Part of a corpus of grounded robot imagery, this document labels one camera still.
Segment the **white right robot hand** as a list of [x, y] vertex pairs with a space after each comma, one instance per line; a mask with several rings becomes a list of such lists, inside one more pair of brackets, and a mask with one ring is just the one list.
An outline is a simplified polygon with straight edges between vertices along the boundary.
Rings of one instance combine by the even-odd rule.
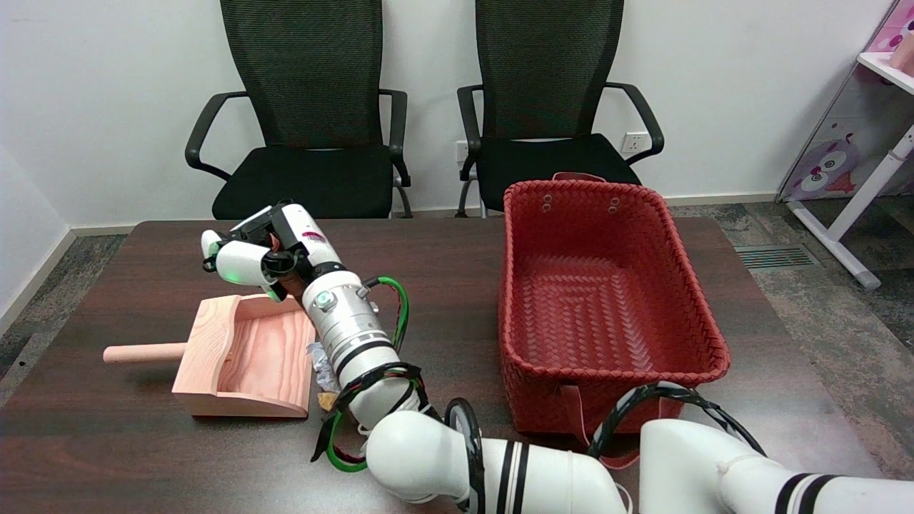
[[204, 231], [201, 250], [205, 272], [257, 286], [277, 303], [346, 270], [311, 214], [291, 201], [262, 208], [227, 232]]

